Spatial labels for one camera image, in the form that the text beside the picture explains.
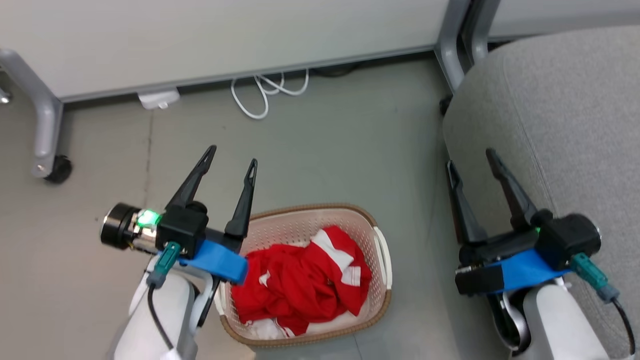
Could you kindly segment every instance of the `gray floor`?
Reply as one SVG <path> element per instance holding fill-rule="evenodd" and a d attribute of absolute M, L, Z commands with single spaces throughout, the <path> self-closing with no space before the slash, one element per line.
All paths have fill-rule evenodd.
<path fill-rule="evenodd" d="M 3 358 L 105 353 L 147 257 L 102 246 L 99 219 L 118 201 L 162 209 L 209 144 L 218 153 L 198 199 L 211 226 L 230 218 L 256 157 L 254 211 L 364 207 L 387 238 L 394 287 L 380 323 L 306 347 L 247 348 L 213 315 L 197 338 L 199 359 L 506 358 L 484 302 L 459 296 L 453 283 L 457 246 L 438 113 L 446 89 L 434 58 L 313 77 L 301 97 L 272 97 L 262 121 L 246 118 L 227 88 L 187 94 L 167 110 L 136 101 L 69 110 L 61 148 L 75 170 L 61 186 L 30 176 L 35 114 L 4 74 L 0 86 L 15 93 L 0 105 Z M 239 95 L 260 110 L 256 89 Z"/>

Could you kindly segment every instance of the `red clothing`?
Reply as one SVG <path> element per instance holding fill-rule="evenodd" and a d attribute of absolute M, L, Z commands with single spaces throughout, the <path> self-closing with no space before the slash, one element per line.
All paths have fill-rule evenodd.
<path fill-rule="evenodd" d="M 367 299 L 371 271 L 337 226 L 320 230 L 307 247 L 273 245 L 247 260 L 244 284 L 231 289 L 242 323 L 275 318 L 300 335 L 310 322 L 329 322 L 345 311 L 358 316 Z"/>

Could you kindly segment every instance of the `white cable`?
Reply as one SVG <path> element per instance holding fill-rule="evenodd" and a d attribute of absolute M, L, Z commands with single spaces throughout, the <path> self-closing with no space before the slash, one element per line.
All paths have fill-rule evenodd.
<path fill-rule="evenodd" d="M 268 78 L 264 77 L 263 75 L 254 75 L 253 76 L 253 80 L 255 81 L 255 84 L 258 85 L 258 89 L 260 90 L 260 93 L 262 94 L 262 100 L 264 101 L 264 111 L 261 114 L 253 114 L 250 113 L 240 102 L 240 100 L 238 99 L 238 96 L 236 95 L 236 78 L 234 78 L 231 81 L 231 95 L 233 95 L 234 100 L 236 100 L 236 104 L 238 104 L 238 106 L 240 107 L 240 110 L 243 111 L 243 113 L 250 117 L 251 119 L 255 119 L 255 120 L 261 120 L 264 119 L 265 117 L 267 117 L 267 114 L 269 113 L 269 101 L 267 100 L 267 95 L 276 95 L 280 92 L 283 92 L 287 95 L 290 96 L 299 96 L 301 95 L 303 92 L 305 92 L 305 90 L 307 90 L 307 86 L 309 85 L 309 69 L 305 69 L 305 83 L 304 85 L 302 85 L 302 87 L 299 90 L 293 91 L 293 90 L 289 90 L 284 88 L 284 73 L 281 72 L 280 73 L 280 84 L 276 84 L 273 81 L 269 80 Z M 267 90 L 262 86 L 262 82 L 265 82 L 267 84 L 269 84 L 270 86 L 273 87 L 273 90 Z"/>
<path fill-rule="evenodd" d="M 284 72 L 280 73 L 280 87 L 282 88 L 284 86 Z M 267 95 L 276 95 L 277 93 L 279 93 L 280 91 L 278 90 L 278 88 L 273 88 L 273 90 L 264 90 L 264 93 Z"/>
<path fill-rule="evenodd" d="M 256 114 L 250 113 L 242 105 L 242 103 L 238 99 L 238 96 L 236 95 L 236 79 L 233 79 L 231 81 L 231 95 L 234 96 L 234 99 L 236 100 L 236 104 L 238 104 L 238 106 L 240 106 L 240 110 L 242 110 L 243 113 L 246 114 L 246 116 L 250 117 L 251 119 L 261 120 L 261 119 L 266 118 L 267 114 L 269 113 L 269 101 L 267 100 L 267 93 L 264 91 L 264 88 L 262 87 L 262 83 L 260 82 L 258 77 L 254 75 L 253 79 L 255 80 L 255 83 L 258 84 L 258 88 L 260 89 L 260 93 L 262 94 L 262 100 L 264 101 L 264 111 L 260 115 L 256 115 Z"/>
<path fill-rule="evenodd" d="M 262 75 L 258 75 L 258 77 L 261 78 L 262 80 L 264 80 L 265 83 L 267 83 L 267 84 L 273 86 L 274 88 L 276 88 L 277 90 L 279 90 L 279 91 L 281 91 L 281 92 L 283 92 L 283 93 L 285 93 L 287 95 L 291 95 L 291 96 L 301 95 L 307 89 L 307 85 L 309 85 L 309 69 L 307 69 L 305 71 L 305 83 L 304 83 L 304 85 L 302 85 L 300 90 L 297 90 L 297 91 L 288 90 L 288 89 L 285 89 L 284 87 L 282 87 L 284 85 L 284 74 L 282 74 L 282 81 L 280 82 L 280 86 L 276 85 L 276 83 L 274 83 L 273 81 L 265 78 Z"/>

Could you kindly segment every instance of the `plastic basket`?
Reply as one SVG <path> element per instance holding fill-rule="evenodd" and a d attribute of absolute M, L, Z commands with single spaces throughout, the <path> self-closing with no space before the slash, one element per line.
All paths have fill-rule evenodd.
<path fill-rule="evenodd" d="M 329 225 L 339 226 L 356 241 L 371 269 L 369 294 L 357 319 L 351 323 L 329 326 L 322 333 L 304 334 L 287 339 L 260 340 L 238 320 L 231 297 L 231 285 L 221 282 L 214 301 L 222 326 L 231 337 L 240 343 L 254 347 L 300 345 L 352 334 L 380 320 L 391 301 L 393 281 L 391 258 L 385 237 L 378 229 L 376 221 L 357 206 L 309 205 L 254 215 L 249 225 L 249 235 L 243 242 L 240 255 L 246 255 L 253 250 L 266 249 L 277 243 L 308 243 L 318 230 Z"/>

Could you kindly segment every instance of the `caster wheel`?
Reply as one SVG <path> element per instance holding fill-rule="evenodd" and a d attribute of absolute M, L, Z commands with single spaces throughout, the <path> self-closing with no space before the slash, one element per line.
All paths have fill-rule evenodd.
<path fill-rule="evenodd" d="M 52 184 L 61 184 L 69 178 L 71 170 L 74 166 L 71 164 L 71 160 L 64 155 L 56 155 L 53 161 L 53 170 L 44 179 Z"/>
<path fill-rule="evenodd" d="M 453 99 L 453 95 L 447 95 L 442 100 L 440 100 L 440 114 L 442 114 L 442 116 L 447 113 L 447 109 L 449 109 L 451 99 Z"/>
<path fill-rule="evenodd" d="M 11 102 L 11 94 L 0 89 L 0 104 L 8 104 L 9 102 Z"/>

